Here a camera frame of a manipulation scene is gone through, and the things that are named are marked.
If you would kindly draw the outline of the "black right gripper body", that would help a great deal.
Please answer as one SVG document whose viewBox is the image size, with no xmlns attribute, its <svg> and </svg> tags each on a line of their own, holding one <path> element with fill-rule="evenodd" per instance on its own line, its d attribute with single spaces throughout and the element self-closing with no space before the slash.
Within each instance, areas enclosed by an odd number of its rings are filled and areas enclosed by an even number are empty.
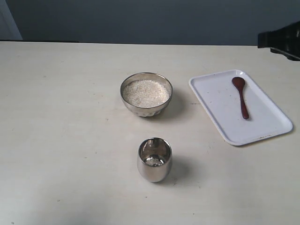
<svg viewBox="0 0 300 225">
<path fill-rule="evenodd" d="M 281 54 L 292 61 L 299 61 L 300 22 L 294 22 L 278 30 L 259 33 L 257 47 L 269 48 L 271 53 Z"/>
</svg>

